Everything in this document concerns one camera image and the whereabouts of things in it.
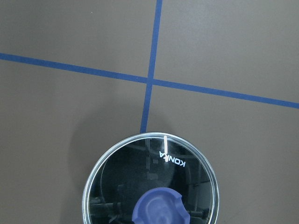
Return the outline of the glass pot lid blue knob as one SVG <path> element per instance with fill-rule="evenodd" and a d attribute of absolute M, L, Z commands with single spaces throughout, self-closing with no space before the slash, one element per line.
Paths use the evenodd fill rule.
<path fill-rule="evenodd" d="M 111 147 L 83 193 L 85 224 L 214 224 L 219 189 L 207 158 L 168 133 L 142 133 Z"/>

